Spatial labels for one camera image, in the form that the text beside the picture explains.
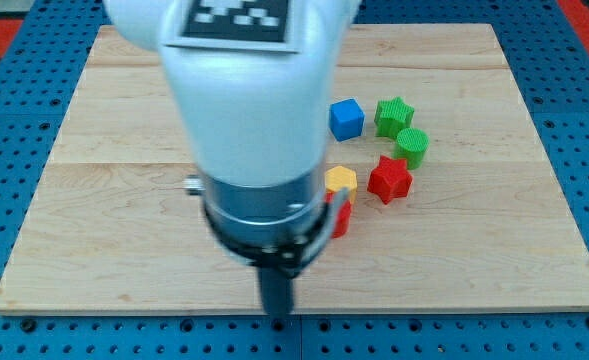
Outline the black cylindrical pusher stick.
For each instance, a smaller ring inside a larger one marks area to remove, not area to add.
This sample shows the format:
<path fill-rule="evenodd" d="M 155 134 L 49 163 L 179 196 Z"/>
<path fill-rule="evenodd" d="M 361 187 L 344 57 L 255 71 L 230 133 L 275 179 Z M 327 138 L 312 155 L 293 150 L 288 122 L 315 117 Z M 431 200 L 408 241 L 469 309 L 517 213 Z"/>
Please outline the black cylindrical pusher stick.
<path fill-rule="evenodd" d="M 265 313 L 272 317 L 290 314 L 294 307 L 292 280 L 274 268 L 258 268 L 257 276 Z"/>

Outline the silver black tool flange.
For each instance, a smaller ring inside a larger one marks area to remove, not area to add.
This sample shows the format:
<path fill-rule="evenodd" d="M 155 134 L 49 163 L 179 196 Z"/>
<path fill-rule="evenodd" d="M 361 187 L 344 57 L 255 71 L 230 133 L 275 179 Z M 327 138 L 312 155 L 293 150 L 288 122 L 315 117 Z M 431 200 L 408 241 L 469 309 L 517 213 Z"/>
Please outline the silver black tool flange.
<path fill-rule="evenodd" d="M 276 185 L 240 186 L 203 172 L 184 179 L 215 238 L 240 262 L 295 278 L 322 253 L 335 227 L 325 202 L 325 161 Z"/>

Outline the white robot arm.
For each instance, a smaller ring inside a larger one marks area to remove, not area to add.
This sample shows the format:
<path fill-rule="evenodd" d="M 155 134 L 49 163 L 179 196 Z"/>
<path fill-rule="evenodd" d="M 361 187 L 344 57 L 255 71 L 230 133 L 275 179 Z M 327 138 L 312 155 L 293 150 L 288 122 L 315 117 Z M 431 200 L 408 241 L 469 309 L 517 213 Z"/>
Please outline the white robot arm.
<path fill-rule="evenodd" d="M 120 1 L 116 30 L 156 52 L 186 128 L 217 240 L 257 270 L 261 302 L 288 314 L 293 281 L 323 251 L 346 189 L 328 195 L 333 71 L 355 1 Z"/>

